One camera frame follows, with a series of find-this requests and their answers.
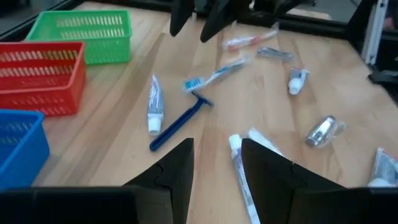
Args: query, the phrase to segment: plastic basket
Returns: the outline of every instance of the plastic basket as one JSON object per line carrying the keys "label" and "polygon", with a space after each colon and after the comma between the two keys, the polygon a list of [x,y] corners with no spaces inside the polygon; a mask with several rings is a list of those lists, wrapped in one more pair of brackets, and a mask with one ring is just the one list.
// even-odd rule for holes
{"label": "plastic basket", "polygon": [[130,13],[119,11],[42,12],[26,40],[84,40],[87,64],[130,60]]}
{"label": "plastic basket", "polygon": [[30,186],[50,154],[44,115],[0,110],[0,190]]}
{"label": "plastic basket", "polygon": [[0,43],[0,108],[75,114],[86,82],[83,42]]}

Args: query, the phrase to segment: razor head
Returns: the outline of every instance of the razor head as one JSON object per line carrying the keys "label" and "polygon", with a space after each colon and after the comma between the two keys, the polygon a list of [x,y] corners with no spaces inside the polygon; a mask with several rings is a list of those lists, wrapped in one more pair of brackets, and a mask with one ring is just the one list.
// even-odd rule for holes
{"label": "razor head", "polygon": [[199,93],[197,93],[197,92],[195,92],[195,91],[192,91],[191,92],[195,97],[197,97],[198,98],[198,100],[201,100],[203,103],[206,103],[207,105],[209,105],[209,106],[214,106],[214,104],[210,101],[210,100],[207,100],[204,96],[202,96],[201,94],[199,94]]}
{"label": "razor head", "polygon": [[170,35],[175,37],[195,9],[194,0],[174,0],[170,19]]}
{"label": "razor head", "polygon": [[216,0],[206,24],[201,32],[200,40],[204,43],[219,31],[238,19],[239,15],[249,12],[251,0]]}

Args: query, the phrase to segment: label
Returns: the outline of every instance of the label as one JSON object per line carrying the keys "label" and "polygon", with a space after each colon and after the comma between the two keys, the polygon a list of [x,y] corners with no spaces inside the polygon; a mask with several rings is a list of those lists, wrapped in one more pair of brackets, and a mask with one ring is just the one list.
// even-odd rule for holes
{"label": "label", "polygon": [[159,82],[155,76],[152,76],[152,84],[150,86],[150,95],[148,101],[148,114],[162,114],[163,113],[163,96],[160,89]]}
{"label": "label", "polygon": [[184,82],[183,89],[185,91],[192,91],[203,86],[204,81],[202,77],[195,77]]}

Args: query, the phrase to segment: metal frame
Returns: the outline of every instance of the metal frame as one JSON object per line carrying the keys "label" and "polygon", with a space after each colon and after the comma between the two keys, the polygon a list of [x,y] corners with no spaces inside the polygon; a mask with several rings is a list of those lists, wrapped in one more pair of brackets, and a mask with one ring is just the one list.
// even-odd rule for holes
{"label": "metal frame", "polygon": [[[104,2],[110,4],[117,4],[121,6],[137,7],[141,9],[149,9],[155,11],[171,12],[172,7],[181,1],[193,1],[193,0],[95,0],[97,2]],[[223,0],[226,1],[241,1],[241,0]],[[85,0],[64,0],[48,10],[70,10]],[[283,14],[276,16],[269,12],[256,12],[243,11],[236,16],[236,20],[242,24],[249,24],[255,26],[270,27],[275,21],[279,21],[280,28],[283,30],[289,30],[292,32],[301,32],[304,34],[320,35],[325,37],[332,37],[337,39],[345,39],[350,42],[353,48],[361,55],[364,48],[364,40],[366,36],[366,29],[368,28],[368,20],[371,17],[371,11],[377,0],[362,0],[357,10],[353,14],[352,18],[348,23],[327,21],[323,19],[314,19],[309,17],[295,16],[290,14]],[[202,11],[198,11],[198,18],[207,18],[210,14],[211,8],[204,8]],[[13,27],[7,32],[0,34],[0,41],[20,41],[25,38],[27,33],[30,31],[33,23],[37,16],[28,18],[28,20],[21,22],[18,26]],[[396,31],[383,31],[381,35],[381,41],[379,43],[379,51],[377,53],[376,66],[369,65],[370,69],[374,73],[378,73],[379,70],[398,70],[398,32]],[[389,88],[389,91],[395,91],[395,88]]]}
{"label": "metal frame", "polygon": [[361,57],[366,64],[374,65],[379,51],[381,33],[389,0],[377,0],[369,17]]}

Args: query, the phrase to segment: blue basket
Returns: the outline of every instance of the blue basket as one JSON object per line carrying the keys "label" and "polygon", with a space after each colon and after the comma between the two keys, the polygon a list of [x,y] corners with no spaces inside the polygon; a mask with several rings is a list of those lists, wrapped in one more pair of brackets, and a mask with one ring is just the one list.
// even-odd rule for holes
{"label": "blue basket", "polygon": [[0,110],[0,190],[29,187],[50,154],[44,115]]}

